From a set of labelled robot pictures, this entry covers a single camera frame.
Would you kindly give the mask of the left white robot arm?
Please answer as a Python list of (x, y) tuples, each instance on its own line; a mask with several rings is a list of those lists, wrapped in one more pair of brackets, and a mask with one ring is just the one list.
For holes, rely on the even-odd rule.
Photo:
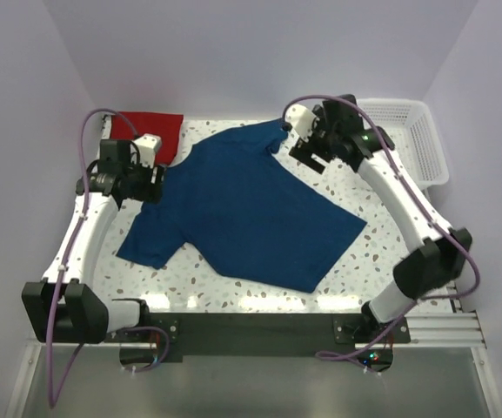
[(91, 286), (105, 236), (127, 200), (157, 203), (164, 167), (156, 164), (160, 137), (103, 139), (97, 159), (76, 183), (73, 215), (54, 260), (42, 279), (28, 282), (22, 301), (41, 342), (97, 344), (122, 329), (146, 340), (152, 320), (138, 298), (101, 298)]

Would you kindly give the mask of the blue t shirt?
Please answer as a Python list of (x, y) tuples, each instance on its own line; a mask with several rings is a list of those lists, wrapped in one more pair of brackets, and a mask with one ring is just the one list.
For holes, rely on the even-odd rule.
[(220, 275), (313, 292), (365, 228), (356, 215), (287, 171), (279, 120), (230, 128), (170, 167), (117, 251), (159, 269), (184, 244)]

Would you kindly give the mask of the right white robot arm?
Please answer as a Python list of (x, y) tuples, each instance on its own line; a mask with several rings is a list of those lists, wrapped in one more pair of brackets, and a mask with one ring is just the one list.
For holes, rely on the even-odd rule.
[(321, 173), (341, 160), (378, 195), (404, 239), (408, 255), (392, 270), (392, 282), (362, 308), (362, 336), (381, 341), (419, 301), (445, 287), (471, 262), (472, 236), (438, 214), (405, 169), (395, 144), (361, 109), (354, 96), (317, 95), (311, 110), (297, 98), (282, 112), (284, 129), (295, 131), (290, 154)]

